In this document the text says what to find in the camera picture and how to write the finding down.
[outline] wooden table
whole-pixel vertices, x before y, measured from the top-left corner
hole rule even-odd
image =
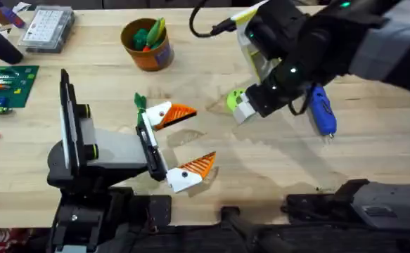
[[[320,7],[304,7],[315,13]],[[237,12],[204,9],[196,29]],[[173,224],[209,224],[223,205],[238,205],[252,221],[286,222],[280,213],[289,193],[332,192],[348,179],[410,183],[410,93],[356,77],[326,88],[338,119],[334,140],[318,135],[309,114],[287,108],[238,126],[226,95],[247,86],[250,74],[235,34],[197,39],[189,32],[190,9],[77,11],[61,54],[28,55],[40,65],[27,107],[0,117],[0,227],[50,226],[59,193],[46,183],[47,154],[60,139],[60,69],[70,73],[80,103],[89,103],[96,127],[134,133],[134,92],[149,105],[165,100],[198,109],[198,116],[157,133],[169,164],[217,151],[202,185],[173,195],[165,182],[145,173],[120,185],[139,194],[172,194]],[[30,20],[32,13],[22,15]],[[120,32],[141,17],[165,17],[175,59],[166,70],[139,70],[120,45]],[[10,40],[17,42],[14,29]]]

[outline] black mount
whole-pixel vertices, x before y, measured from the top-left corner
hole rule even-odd
[[[91,109],[88,105],[77,104],[74,87],[65,70],[61,70],[60,99],[64,135],[63,141],[50,150],[47,181],[60,189],[61,199],[46,252],[69,252],[70,248],[65,249],[67,245],[95,252],[100,245],[113,239],[121,226],[168,225],[170,196],[135,195],[131,188],[112,187],[146,171],[157,181],[164,179],[165,174],[158,168],[159,154],[148,149],[151,143],[143,137],[146,129],[137,126],[136,132],[146,151],[147,166],[108,169],[88,165],[87,161],[99,156],[96,144],[83,142],[80,119],[90,118]]]
[[[291,223],[340,222],[365,225],[353,210],[354,194],[367,179],[352,179],[334,194],[290,194],[281,211],[288,214]]]

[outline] blue tool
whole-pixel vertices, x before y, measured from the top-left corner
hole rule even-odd
[[[318,85],[314,89],[309,106],[321,135],[333,138],[336,133],[336,117],[322,86]]]

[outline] green led light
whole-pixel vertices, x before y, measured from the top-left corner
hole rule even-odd
[[[350,6],[350,4],[352,4],[352,3],[348,2],[348,1],[345,1],[345,2],[340,4],[340,7],[347,8],[348,6]]]

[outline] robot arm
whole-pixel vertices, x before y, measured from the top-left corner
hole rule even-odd
[[[266,117],[284,105],[294,114],[303,113],[309,87],[327,85],[338,75],[355,74],[410,90],[410,0],[338,0],[312,17],[288,0],[256,7],[245,24],[231,18],[259,80],[241,96],[234,112],[239,122],[255,112]],[[225,20],[213,31],[234,30],[228,24]],[[267,71],[258,67],[271,65],[265,63],[275,64]],[[296,112],[292,101],[303,94],[307,99]]]

